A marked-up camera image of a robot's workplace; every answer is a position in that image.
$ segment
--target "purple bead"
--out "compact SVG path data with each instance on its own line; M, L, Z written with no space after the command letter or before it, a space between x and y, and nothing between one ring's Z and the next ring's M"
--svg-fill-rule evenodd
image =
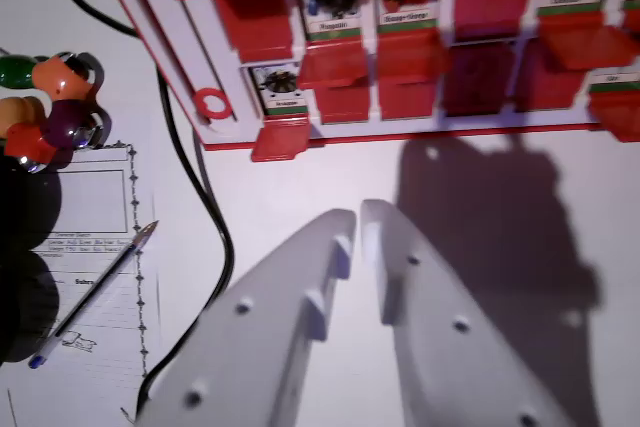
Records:
M84 100L56 100L51 114L41 127L42 136L53 147L73 149L86 147L98 125L91 115L94 104Z

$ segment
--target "green label stripe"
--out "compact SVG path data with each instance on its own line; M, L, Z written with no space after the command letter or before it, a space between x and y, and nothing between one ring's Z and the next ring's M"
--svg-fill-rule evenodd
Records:
M307 108L303 105L298 107L278 107L276 109L265 109L267 115L288 115L288 114L306 114Z
M640 9L640 0L625 0L622 6L628 10Z
M600 2L593 4L574 4L574 5L551 5L549 7L540 7L538 15L558 15L571 14L577 12L595 12L600 10Z
M640 90L640 82L613 82L611 84L593 84L589 88L590 93L626 92L632 90Z
M340 39L342 37L353 37L354 35L360 35L360 28L315 32L309 34L309 40L331 40Z
M417 22L399 22L397 24L384 24L378 26L378 33L402 32L404 30L430 29L436 26L436 19L419 20Z

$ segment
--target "white table surface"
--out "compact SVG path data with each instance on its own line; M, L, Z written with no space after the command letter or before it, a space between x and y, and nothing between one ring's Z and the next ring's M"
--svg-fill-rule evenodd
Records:
M87 1L126 21L117 0ZM162 334L168 349L199 312L223 258L216 231L169 142L152 61L141 42L101 25L69 0L0 0L0 6L1 48L28 55L63 50L92 53L106 72L98 100L114 120L111 140L151 146L155 213L160 220L152 257L160 269ZM193 160L189 126L175 101L174 106ZM448 142L454 144L436 145L460 145L456 144L460 141ZM473 162L461 164L466 170L459 178L474 189L475 179L491 176L492 163L485 161L500 158L496 153L509 144L498 135L465 137L463 142L477 149L470 152L479 160L475 172ZM523 142L530 154L555 164L557 179L547 185L545 195L556 195L564 205L579 260L596 273L599 305L590 311L584 347L601 423L636 425L640 418L640 144L620 144L606 132L532 133ZM404 147L402 141L331 145L311 149L295 161L260 164L251 163L246 150L205 153L213 191L236 247L234 279L328 209L357 212L366 198L394 201ZM523 172L527 169L516 168L513 175ZM413 166L402 170L405 178L413 174L421 174L419 165L416 172ZM501 174L511 172L503 169ZM430 185L429 178L419 180ZM464 189L458 189L457 195L460 192ZM527 196L520 198L526 202ZM350 280L338 285L329 341L312 350L300 426L403 424L392 335L379 322L374 275L363 265L359 246L352 272Z

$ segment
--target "paper sheet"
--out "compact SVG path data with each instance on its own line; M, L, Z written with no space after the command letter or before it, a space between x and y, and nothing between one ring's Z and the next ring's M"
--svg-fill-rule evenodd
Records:
M133 146L118 143L77 152L68 166L29 179L28 198L42 208L27 209L26 231L17 239L32 252L25 251L31 278L23 287L27 292L21 291L18 351L28 352L43 326L47 331L55 327L122 245L153 220L150 189L136 171L136 157ZM56 198L52 218L44 211ZM0 367L0 425L131 425L149 356L159 346L156 273L142 252L46 364L31 370L28 357L5 362Z

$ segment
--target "ballpoint pen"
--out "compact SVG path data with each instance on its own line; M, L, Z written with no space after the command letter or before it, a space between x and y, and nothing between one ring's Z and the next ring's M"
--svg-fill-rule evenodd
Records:
M111 285L116 275L127 265L136 252L142 249L147 240L149 240L149 237L151 237L156 225L158 225L157 220L144 227L129 244L123 247L109 267L100 275L91 288L85 292L78 303L71 309L71 312L58 324L58 327L54 329L53 333L47 337L42 346L40 346L38 351L31 357L29 367L37 369L47 361L53 349L62 340L64 334L73 326L75 321L94 304L100 296L100 293Z

